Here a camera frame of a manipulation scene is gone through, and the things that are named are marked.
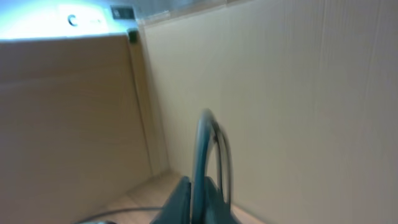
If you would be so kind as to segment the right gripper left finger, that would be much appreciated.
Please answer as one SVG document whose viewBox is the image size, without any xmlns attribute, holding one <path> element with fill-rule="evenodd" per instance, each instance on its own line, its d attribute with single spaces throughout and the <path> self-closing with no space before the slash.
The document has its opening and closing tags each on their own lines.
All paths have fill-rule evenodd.
<svg viewBox="0 0 398 224">
<path fill-rule="evenodd" d="M 190 197 L 191 182 L 184 176 L 151 224 L 189 224 Z"/>
</svg>

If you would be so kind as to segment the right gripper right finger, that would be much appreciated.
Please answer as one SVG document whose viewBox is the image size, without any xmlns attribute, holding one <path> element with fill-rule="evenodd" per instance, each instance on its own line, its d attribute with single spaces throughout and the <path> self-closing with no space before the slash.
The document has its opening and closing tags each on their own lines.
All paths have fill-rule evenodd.
<svg viewBox="0 0 398 224">
<path fill-rule="evenodd" d="M 224 201 L 211 177 L 205 177 L 204 224 L 241 224 Z"/>
</svg>

